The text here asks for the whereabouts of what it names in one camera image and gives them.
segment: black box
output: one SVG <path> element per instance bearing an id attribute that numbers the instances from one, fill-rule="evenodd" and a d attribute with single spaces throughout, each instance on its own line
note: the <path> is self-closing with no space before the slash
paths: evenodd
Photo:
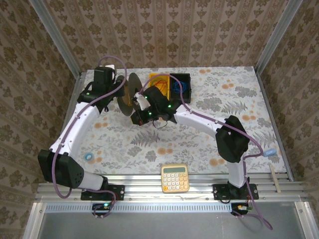
<path id="1" fill-rule="evenodd" d="M 183 99 L 185 103 L 190 103 L 190 97 L 191 97 L 191 86 L 190 86 L 190 74 L 181 74 L 181 73 L 173 73 L 170 74 L 171 76 L 175 76 L 179 81 L 186 83 L 187 89 L 183 93 Z M 174 83 L 176 82 L 172 77 L 169 78 L 170 82 L 170 100 L 172 99 L 178 99 L 180 100 L 180 94 L 174 92 Z"/>

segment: calculator display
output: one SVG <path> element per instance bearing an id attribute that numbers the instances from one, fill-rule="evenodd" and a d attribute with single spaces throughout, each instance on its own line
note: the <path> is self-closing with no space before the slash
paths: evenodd
<path id="1" fill-rule="evenodd" d="M 186 172 L 186 169 L 184 167 L 181 168 L 165 168 L 163 169 L 164 173 L 181 173 Z"/>

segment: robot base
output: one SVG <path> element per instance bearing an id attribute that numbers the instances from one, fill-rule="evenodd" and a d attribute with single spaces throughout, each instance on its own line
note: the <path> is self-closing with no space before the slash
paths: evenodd
<path id="1" fill-rule="evenodd" d="M 255 200 L 259 199 L 256 184 L 249 184 L 252 196 Z M 247 200 L 249 195 L 247 184 L 237 188 L 230 184 L 213 184 L 213 193 L 215 200 Z"/>

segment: yellow calculator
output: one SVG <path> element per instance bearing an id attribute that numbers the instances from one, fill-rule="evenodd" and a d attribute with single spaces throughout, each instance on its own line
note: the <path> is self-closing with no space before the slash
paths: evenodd
<path id="1" fill-rule="evenodd" d="M 161 189 L 164 193 L 183 193 L 189 190 L 185 163 L 165 164 L 161 167 Z"/>

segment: round disc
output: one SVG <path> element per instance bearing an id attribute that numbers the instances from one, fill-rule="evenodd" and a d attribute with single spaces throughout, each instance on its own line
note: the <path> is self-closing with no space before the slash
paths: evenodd
<path id="1" fill-rule="evenodd" d="M 124 76 L 118 76 L 117 79 L 123 80 Z M 122 111 L 122 113 L 125 116 L 130 116 L 133 112 L 133 105 L 132 105 L 132 103 L 131 103 L 131 105 L 129 105 L 130 104 L 130 95 L 129 95 L 129 87 L 128 87 L 127 80 L 124 83 L 124 92 L 125 92 L 124 96 L 118 97 L 118 105 L 119 105 L 120 110 Z"/>
<path id="2" fill-rule="evenodd" d="M 131 98 L 134 97 L 135 93 L 139 92 L 142 88 L 142 83 L 135 73 L 131 73 L 129 76 L 129 95 Z M 133 108 L 139 110 L 140 107 L 132 101 Z"/>

